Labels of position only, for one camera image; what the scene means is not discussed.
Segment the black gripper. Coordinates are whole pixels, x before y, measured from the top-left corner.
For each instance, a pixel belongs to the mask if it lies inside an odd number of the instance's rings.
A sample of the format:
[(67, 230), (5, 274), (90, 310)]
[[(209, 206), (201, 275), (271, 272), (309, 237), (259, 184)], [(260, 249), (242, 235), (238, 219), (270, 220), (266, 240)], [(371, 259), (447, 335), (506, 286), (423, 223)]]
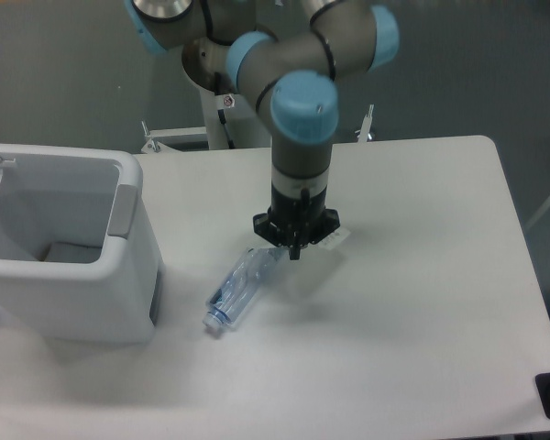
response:
[(272, 245), (288, 248), (290, 260), (299, 260), (303, 248), (339, 228), (338, 211), (325, 206), (327, 188), (318, 194), (302, 189), (292, 198), (272, 187), (270, 195), (269, 209), (253, 216), (253, 229)]

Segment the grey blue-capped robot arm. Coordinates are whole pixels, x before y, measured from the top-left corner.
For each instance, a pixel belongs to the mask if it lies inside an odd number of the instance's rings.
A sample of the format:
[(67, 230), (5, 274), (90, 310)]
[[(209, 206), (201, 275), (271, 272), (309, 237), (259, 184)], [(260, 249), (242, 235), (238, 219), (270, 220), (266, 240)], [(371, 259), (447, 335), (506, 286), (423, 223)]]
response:
[(271, 136), (271, 203), (255, 233), (290, 259), (340, 226), (325, 205), (339, 120), (336, 82), (392, 61), (400, 47), (394, 14), (364, 1), (306, 1), (309, 28), (278, 39), (259, 28), (252, 1), (128, 1), (126, 11), (155, 53), (208, 42), (221, 50), (205, 71), (254, 109)]

